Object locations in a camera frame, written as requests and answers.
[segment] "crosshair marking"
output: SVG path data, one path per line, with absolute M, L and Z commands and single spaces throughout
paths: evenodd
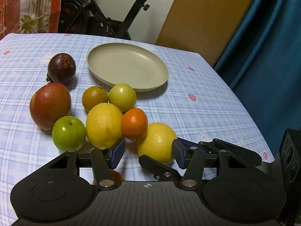
M 149 183 L 146 183 L 146 184 L 144 184 L 143 186 L 144 186 L 144 187 L 146 187 L 146 188 L 150 188 L 150 187 L 152 187 L 152 185 L 151 185 L 151 184 L 149 184 Z

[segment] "teal curtain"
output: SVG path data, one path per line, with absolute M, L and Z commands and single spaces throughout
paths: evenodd
M 276 155 L 301 126 L 301 0 L 253 0 L 214 69 Z

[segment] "floral curtain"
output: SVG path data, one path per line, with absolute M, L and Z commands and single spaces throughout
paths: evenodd
M 0 0 L 0 39 L 8 33 L 57 32 L 61 0 Z

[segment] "small orange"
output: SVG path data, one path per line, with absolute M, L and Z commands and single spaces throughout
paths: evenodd
M 147 133 L 147 116 L 144 111 L 138 108 L 128 110 L 121 119 L 121 132 L 133 142 L 144 138 Z
M 122 181 L 124 181 L 124 178 L 122 177 L 122 175 L 121 175 L 119 172 L 114 171 L 114 170 L 110 170 L 110 171 L 111 171 L 111 173 L 112 173 L 112 175 L 113 175 L 115 181 L 117 182 L 117 185 L 119 186 L 120 183 L 121 183 Z
M 100 103 L 107 103 L 108 100 L 106 90 L 99 86 L 89 87 L 82 95 L 82 105 L 87 112 Z

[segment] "yellowish green fruit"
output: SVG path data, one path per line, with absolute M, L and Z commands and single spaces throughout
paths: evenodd
M 111 147 L 121 134 L 121 111 L 109 103 L 100 103 L 88 113 L 87 137 L 95 147 Z
M 62 152 L 68 149 L 79 150 L 85 143 L 86 129 L 84 124 L 73 116 L 63 116 L 52 128 L 52 139 Z
M 108 94 L 99 86 L 89 87 L 82 95 L 82 105 L 87 112 L 100 103 L 107 103 L 108 100 Z
M 109 92 L 109 102 L 118 107 L 121 112 L 127 112 L 136 104 L 135 90 L 124 83 L 117 84 Z
M 176 133 L 168 125 L 162 122 L 151 123 L 147 127 L 146 136 L 137 143 L 138 154 L 169 164 L 174 160 L 171 147 L 176 138 Z

